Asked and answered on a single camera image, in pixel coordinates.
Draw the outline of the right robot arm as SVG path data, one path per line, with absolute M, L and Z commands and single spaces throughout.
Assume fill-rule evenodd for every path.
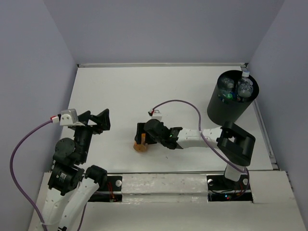
M 194 130 L 183 127 L 168 128 L 157 119 L 137 124 L 133 148 L 146 152 L 147 147 L 160 144 L 170 150 L 188 148 L 209 148 L 227 165 L 221 177 L 222 185 L 232 189 L 243 185 L 244 191 L 250 186 L 247 167 L 251 164 L 255 137 L 232 122 L 225 122 L 218 128 Z

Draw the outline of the clear bottle black cap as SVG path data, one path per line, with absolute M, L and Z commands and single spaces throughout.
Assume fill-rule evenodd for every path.
M 243 71 L 242 77 L 238 80 L 235 91 L 238 102 L 245 102 L 252 96 L 253 82 L 249 76 L 249 71 Z

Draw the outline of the orange juice bottle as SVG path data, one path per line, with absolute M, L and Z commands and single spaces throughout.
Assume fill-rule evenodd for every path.
M 133 148 L 135 151 L 139 152 L 139 153 L 144 153 L 147 152 L 148 149 L 148 144 L 146 143 L 146 134 L 143 133 L 141 134 L 141 143 L 137 144 L 137 142 L 134 142 Z

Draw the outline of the clear bottle green blue label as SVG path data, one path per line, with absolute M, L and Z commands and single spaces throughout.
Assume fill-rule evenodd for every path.
M 234 80 L 229 77 L 220 77 L 218 79 L 218 88 L 220 90 L 232 91 Z

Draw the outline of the green plastic bottle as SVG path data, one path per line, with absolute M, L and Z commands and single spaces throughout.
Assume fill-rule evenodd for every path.
M 235 96 L 235 94 L 233 92 L 228 92 L 228 91 L 224 91 L 222 94 L 225 98 L 227 98 L 229 100 L 233 100 L 234 96 Z

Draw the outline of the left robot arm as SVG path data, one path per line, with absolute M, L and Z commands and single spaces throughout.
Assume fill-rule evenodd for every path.
M 51 121 L 72 129 L 74 135 L 55 145 L 47 196 L 35 230 L 67 231 L 89 198 L 106 186 L 105 169 L 92 165 L 84 170 L 79 165 L 86 163 L 92 136 L 110 130 L 109 109 L 97 115 L 90 111 L 78 115 L 75 109 L 67 109 Z

